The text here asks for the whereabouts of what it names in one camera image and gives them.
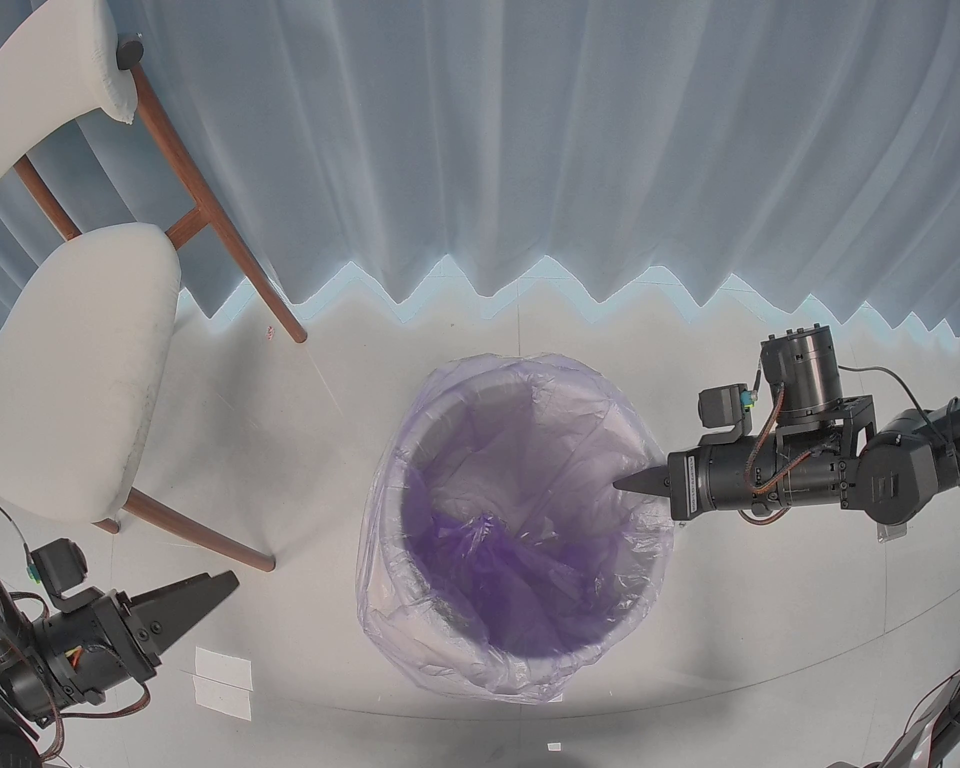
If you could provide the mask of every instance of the clear plastic piece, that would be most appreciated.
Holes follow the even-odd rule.
[[[549,702],[657,600],[669,504],[611,483],[662,464],[627,398],[574,360],[437,369],[373,478],[364,632],[422,688]]]

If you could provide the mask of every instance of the tile floor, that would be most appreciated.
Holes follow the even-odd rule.
[[[236,568],[240,589],[167,653],[146,712],[68,723],[74,768],[880,759],[916,699],[960,664],[960,492],[886,545],[862,513],[831,508],[798,509],[765,529],[722,513],[698,519],[677,531],[643,625],[581,670],[561,703],[536,708],[437,697],[376,652],[355,615],[360,520],[399,418],[452,359],[575,357],[623,390],[668,451],[701,434],[699,390],[752,379],[770,332],[831,323],[842,362],[889,365],[935,407],[958,389],[960,342],[914,320],[891,331],[870,310],[840,325],[815,300],[787,315],[735,282],[697,308],[675,280],[649,276],[611,300],[613,311],[590,315],[562,276],[518,281],[495,314],[462,276],[440,269],[427,280],[427,301],[405,323],[361,281],[348,283],[309,320],[303,346],[280,328],[268,338],[275,323],[257,300],[226,327],[181,302],[136,485],[276,552],[278,568]],[[845,373],[844,386],[873,393],[880,422],[908,405],[879,374]],[[769,407],[766,394],[759,412]],[[129,516],[118,537],[18,519],[31,542],[76,540],[101,588],[135,594],[230,567]],[[4,535],[0,576],[24,588],[18,563]],[[198,645],[252,660],[251,722],[194,703]],[[125,684],[110,700],[135,695]]]

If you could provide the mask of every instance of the chair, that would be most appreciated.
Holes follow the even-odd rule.
[[[139,66],[118,51],[105,0],[47,0],[0,48],[0,175],[11,167],[64,242],[37,268],[0,329],[0,496],[37,515],[91,522],[132,515],[234,560],[257,552],[132,486],[173,335],[177,248],[210,224],[279,322],[306,332],[257,264],[187,153]],[[132,72],[118,67],[118,57]],[[24,155],[59,126],[100,108],[139,114],[196,206],[164,233],[123,224],[80,233]]]

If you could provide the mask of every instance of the curtain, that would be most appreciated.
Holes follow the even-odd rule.
[[[699,303],[735,274],[787,311],[960,333],[960,2],[111,7],[294,303],[350,261],[401,301],[447,253],[483,295],[549,254],[598,301],[661,265]],[[30,10],[0,3],[0,39]],[[99,111],[30,157],[83,230],[190,207]],[[58,242],[8,173],[0,312]],[[240,281],[208,231],[181,258],[207,314]]]

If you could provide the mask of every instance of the chair seat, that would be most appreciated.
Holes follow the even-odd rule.
[[[0,329],[0,497],[93,522],[127,500],[173,334],[180,262],[123,224],[51,253]]]

